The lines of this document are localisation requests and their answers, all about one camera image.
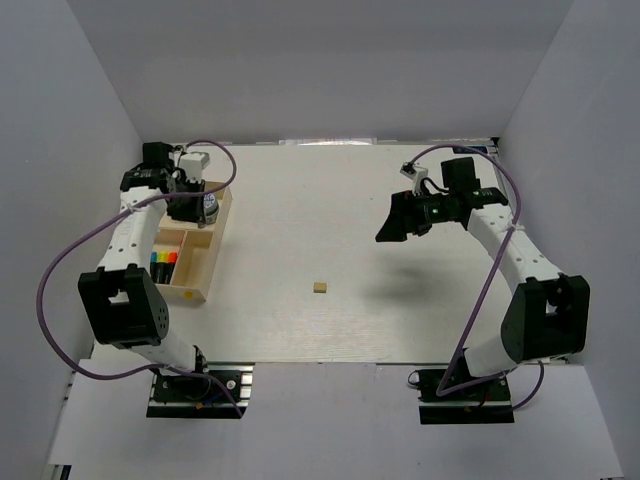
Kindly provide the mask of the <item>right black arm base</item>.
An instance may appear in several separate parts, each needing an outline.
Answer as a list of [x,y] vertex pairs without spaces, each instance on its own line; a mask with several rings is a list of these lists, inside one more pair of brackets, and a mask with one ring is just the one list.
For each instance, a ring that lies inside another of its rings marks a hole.
[[438,397],[436,387],[444,369],[421,369],[407,377],[418,395],[421,425],[513,424],[511,394],[504,378]]

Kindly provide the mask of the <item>yellow cap highlighter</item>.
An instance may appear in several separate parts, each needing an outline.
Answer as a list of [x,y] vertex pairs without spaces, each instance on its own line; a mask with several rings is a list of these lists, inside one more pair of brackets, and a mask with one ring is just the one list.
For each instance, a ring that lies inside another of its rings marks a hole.
[[164,284],[165,283],[165,277],[166,277],[166,267],[168,264],[168,253],[166,251],[160,251],[157,254],[157,261],[156,261],[156,275],[155,275],[155,282],[157,284]]

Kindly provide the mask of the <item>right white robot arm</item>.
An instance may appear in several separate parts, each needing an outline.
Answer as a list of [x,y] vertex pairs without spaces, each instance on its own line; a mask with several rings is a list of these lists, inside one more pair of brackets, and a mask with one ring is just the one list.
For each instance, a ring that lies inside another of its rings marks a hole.
[[401,172],[413,186],[391,197],[390,211],[375,239],[404,242],[440,223],[458,223],[486,250],[492,271],[507,282],[511,301],[490,339],[462,347],[454,356],[453,390],[472,399],[488,377],[518,365],[581,352],[586,344],[590,286],[546,258],[517,223],[515,210],[496,187],[481,185],[472,158],[442,163],[442,188],[428,171],[407,162]]

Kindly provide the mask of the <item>blue cap highlighter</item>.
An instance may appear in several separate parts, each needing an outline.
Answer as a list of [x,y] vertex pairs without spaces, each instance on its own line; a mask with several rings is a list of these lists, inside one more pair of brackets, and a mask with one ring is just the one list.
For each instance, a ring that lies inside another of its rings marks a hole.
[[149,263],[149,275],[151,280],[155,283],[157,276],[157,252],[152,251],[150,255],[150,263]]

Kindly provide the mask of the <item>small tan eraser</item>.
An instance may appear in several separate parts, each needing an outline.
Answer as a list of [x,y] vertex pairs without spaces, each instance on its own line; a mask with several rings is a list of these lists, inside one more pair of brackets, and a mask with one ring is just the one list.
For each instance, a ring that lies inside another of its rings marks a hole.
[[324,282],[315,282],[313,285],[313,291],[315,293],[326,293],[327,292],[327,284]]

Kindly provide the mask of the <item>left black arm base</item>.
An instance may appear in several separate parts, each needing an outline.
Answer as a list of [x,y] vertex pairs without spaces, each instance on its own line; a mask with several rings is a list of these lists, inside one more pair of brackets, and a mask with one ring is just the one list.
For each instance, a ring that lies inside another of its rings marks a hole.
[[[253,385],[253,364],[209,363],[205,374],[217,378],[238,409],[249,405]],[[213,380],[177,375],[155,375],[146,410],[147,418],[239,419],[240,416],[222,388]]]

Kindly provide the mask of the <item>orange cap highlighter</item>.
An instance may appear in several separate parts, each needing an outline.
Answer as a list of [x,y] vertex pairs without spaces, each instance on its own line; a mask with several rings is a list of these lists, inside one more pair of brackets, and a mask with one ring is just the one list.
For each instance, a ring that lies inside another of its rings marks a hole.
[[178,259],[178,253],[177,252],[170,252],[167,256],[167,262],[166,262],[166,266],[165,266],[165,275],[164,275],[164,283],[165,284],[170,284],[171,283],[171,279],[175,270],[175,266],[177,263],[177,259]]

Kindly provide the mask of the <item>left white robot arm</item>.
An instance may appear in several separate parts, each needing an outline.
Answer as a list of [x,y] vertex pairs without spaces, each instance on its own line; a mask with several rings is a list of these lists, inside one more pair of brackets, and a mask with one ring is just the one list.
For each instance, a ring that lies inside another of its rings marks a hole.
[[78,289],[96,340],[146,360],[180,369],[177,387],[199,399],[211,387],[203,354],[169,325],[169,308],[151,274],[151,254],[166,214],[187,222],[204,220],[206,153],[183,153],[168,144],[143,145],[143,162],[125,172],[120,211],[107,251],[94,272],[83,273]]

